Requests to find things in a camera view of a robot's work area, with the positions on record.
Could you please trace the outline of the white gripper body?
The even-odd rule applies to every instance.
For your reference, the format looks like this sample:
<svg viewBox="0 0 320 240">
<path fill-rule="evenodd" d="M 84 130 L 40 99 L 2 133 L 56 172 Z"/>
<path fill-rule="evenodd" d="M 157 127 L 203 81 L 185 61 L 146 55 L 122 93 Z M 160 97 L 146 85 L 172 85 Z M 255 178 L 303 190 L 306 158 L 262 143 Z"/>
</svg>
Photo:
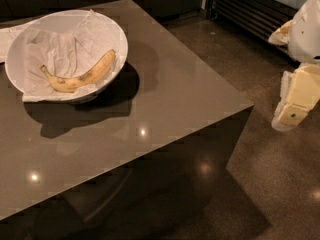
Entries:
<svg viewBox="0 0 320 240">
<path fill-rule="evenodd" d="M 301 63 L 320 63 L 320 0 L 306 0 L 294 15 L 288 51 Z"/>
</svg>

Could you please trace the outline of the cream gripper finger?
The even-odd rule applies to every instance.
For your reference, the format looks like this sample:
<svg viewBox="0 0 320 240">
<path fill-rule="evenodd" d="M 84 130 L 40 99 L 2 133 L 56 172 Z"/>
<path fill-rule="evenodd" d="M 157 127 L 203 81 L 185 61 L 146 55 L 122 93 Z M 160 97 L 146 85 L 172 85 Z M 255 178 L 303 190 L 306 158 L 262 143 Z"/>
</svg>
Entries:
<svg viewBox="0 0 320 240">
<path fill-rule="evenodd" d="M 319 65 L 303 63 L 293 73 L 285 71 L 272 127 L 277 131 L 289 131 L 297 127 L 319 100 Z"/>
<path fill-rule="evenodd" d="M 286 46 L 289 42 L 289 31 L 291 23 L 292 21 L 288 21 L 277 30 L 275 30 L 268 38 L 268 42 L 273 45 Z"/>
</svg>

